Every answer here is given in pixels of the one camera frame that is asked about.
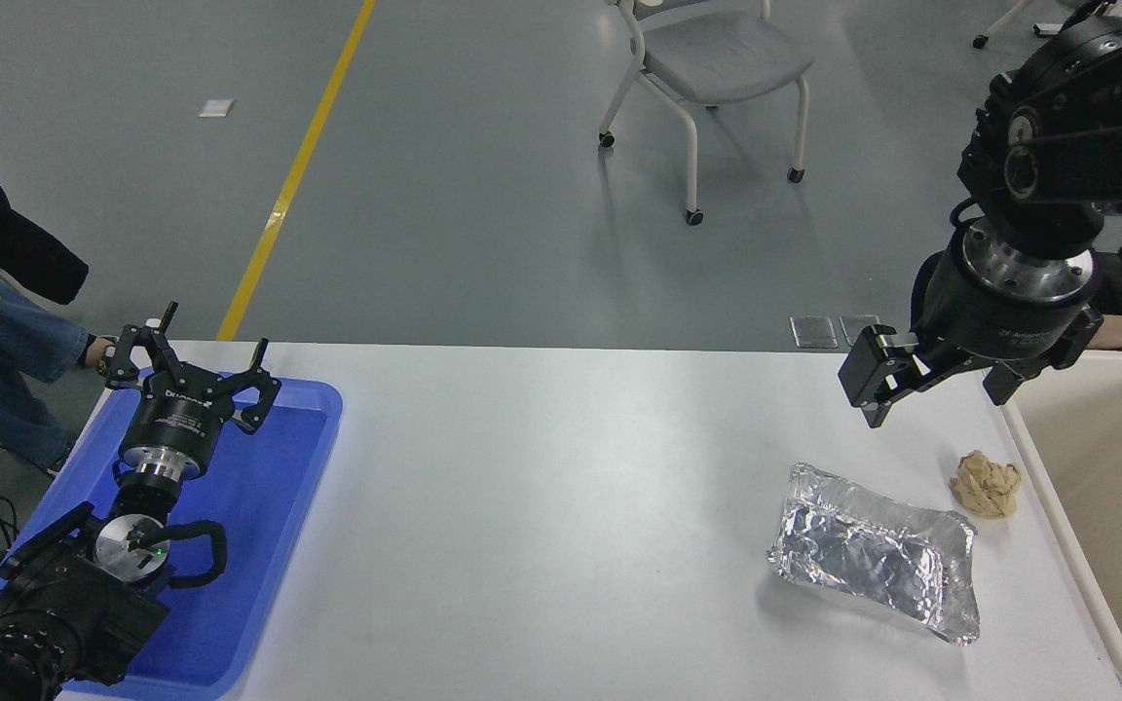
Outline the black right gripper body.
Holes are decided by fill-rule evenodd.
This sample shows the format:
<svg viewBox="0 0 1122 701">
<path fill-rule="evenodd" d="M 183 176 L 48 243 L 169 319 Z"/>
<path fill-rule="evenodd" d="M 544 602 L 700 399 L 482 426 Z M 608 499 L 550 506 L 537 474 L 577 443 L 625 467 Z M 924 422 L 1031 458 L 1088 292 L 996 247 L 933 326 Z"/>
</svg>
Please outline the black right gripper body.
<svg viewBox="0 0 1122 701">
<path fill-rule="evenodd" d="M 1036 259 L 1009 248 L 947 248 L 916 276 L 916 358 L 929 369 L 1065 368 L 1103 315 L 1094 253 Z"/>
</svg>

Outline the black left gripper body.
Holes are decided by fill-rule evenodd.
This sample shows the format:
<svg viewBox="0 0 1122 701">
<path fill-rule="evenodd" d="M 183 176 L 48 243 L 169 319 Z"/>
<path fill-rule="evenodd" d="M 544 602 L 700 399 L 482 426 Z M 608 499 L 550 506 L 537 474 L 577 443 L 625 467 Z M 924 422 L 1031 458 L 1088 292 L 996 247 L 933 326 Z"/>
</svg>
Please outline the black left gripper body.
<svg viewBox="0 0 1122 701">
<path fill-rule="evenodd" d="M 121 458 L 134 450 L 169 449 L 191 462 L 209 462 L 224 423 L 233 416 L 234 404 L 227 395 L 205 394 L 205 387 L 190 381 L 176 387 L 164 376 L 150 376 L 142 385 L 142 398 L 121 442 Z"/>
</svg>

